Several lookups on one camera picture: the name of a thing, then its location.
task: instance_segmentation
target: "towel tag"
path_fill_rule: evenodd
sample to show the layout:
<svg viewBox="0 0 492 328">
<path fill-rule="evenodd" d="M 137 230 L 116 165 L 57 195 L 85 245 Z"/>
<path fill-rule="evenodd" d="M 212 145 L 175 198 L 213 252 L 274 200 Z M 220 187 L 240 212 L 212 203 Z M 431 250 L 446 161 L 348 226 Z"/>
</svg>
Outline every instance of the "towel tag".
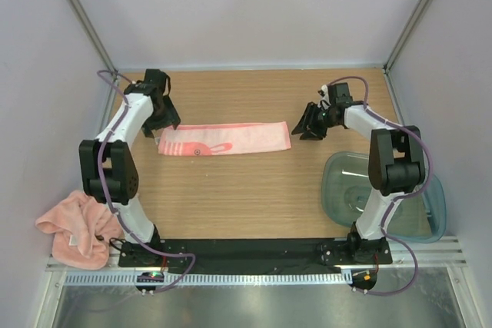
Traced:
<svg viewBox="0 0 492 328">
<path fill-rule="evenodd" d="M 69 246 L 77 246 L 78 245 L 77 238 L 75 238 L 75 236 L 73 234 L 70 235 L 70 240 L 68 240 L 68 245 Z"/>
</svg>

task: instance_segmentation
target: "wooden tabletop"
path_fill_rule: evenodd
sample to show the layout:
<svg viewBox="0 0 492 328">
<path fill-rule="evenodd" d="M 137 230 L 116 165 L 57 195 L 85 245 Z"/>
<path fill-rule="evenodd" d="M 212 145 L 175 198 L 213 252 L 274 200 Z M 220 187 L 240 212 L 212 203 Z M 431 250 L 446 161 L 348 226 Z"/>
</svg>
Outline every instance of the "wooden tabletop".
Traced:
<svg viewBox="0 0 492 328">
<path fill-rule="evenodd" d="M 319 101 L 317 90 L 347 75 L 366 78 L 369 105 L 396 120 L 380 69 L 172 72 L 171 99 L 182 124 L 286 121 L 292 130 L 306 104 Z M 363 98 L 361 82 L 352 80 L 350 89 Z M 131 152 L 145 213 L 163 238 L 346 236 L 321 208 L 323 169 L 338 151 L 368 153 L 369 141 L 337 127 L 323 141 L 291 136 L 291 143 L 273 153 L 168 157 L 140 134 Z"/>
</svg>

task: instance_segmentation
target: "gray floor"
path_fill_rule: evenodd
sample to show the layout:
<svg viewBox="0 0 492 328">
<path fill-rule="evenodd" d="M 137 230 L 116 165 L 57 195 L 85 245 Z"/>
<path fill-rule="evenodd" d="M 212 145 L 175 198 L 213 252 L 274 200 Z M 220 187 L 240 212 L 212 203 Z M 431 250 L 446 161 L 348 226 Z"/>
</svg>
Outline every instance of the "gray floor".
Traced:
<svg viewBox="0 0 492 328">
<path fill-rule="evenodd" d="M 412 270 L 381 270 L 376 288 L 394 290 Z M 65 287 L 54 327 L 465 327 L 445 269 L 421 270 L 395 297 L 369 297 L 341 285 L 193 287 L 132 297 L 134 287 Z"/>
</svg>

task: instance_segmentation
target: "folded towel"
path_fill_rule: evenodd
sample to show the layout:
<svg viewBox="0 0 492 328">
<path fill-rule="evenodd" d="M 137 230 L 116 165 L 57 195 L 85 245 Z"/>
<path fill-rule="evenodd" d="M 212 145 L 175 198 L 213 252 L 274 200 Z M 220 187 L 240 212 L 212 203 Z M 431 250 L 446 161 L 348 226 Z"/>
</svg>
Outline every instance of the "folded towel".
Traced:
<svg viewBox="0 0 492 328">
<path fill-rule="evenodd" d="M 158 150 L 163 155 L 227 155 L 264 153 L 291 148 L 285 122 L 179 126 L 162 131 Z"/>
<path fill-rule="evenodd" d="M 66 199 L 35 222 L 45 234 L 55 234 L 53 257 L 70 267 L 88 270 L 108 262 L 108 242 L 123 230 L 109 209 L 81 191 Z"/>
</svg>

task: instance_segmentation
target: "wall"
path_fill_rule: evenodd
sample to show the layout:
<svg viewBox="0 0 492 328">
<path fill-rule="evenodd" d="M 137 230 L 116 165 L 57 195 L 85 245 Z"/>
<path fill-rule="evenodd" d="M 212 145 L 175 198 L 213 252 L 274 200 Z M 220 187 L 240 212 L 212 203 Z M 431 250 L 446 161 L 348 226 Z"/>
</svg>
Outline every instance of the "wall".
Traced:
<svg viewBox="0 0 492 328">
<path fill-rule="evenodd" d="M 32 326 L 52 237 L 35 219 L 80 185 L 78 144 L 108 91 L 65 0 L 0 0 L 1 326 Z"/>
<path fill-rule="evenodd" d="M 382 65 L 417 0 L 81 0 L 119 68 Z"/>
<path fill-rule="evenodd" d="M 392 71 L 405 121 L 419 125 L 442 180 L 449 230 L 492 326 L 492 6 L 433 0 Z"/>
</svg>

